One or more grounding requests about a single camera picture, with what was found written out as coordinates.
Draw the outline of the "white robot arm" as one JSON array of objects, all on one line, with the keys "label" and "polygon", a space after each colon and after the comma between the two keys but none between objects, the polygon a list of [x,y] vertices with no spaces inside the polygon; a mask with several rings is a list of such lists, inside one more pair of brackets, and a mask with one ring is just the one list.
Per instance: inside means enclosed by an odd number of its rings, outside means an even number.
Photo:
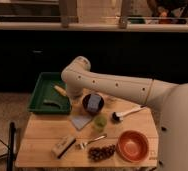
[{"label": "white robot arm", "polygon": [[157,171],[188,171],[188,83],[94,73],[83,56],[67,65],[61,78],[70,98],[80,96],[87,88],[159,112]]}]

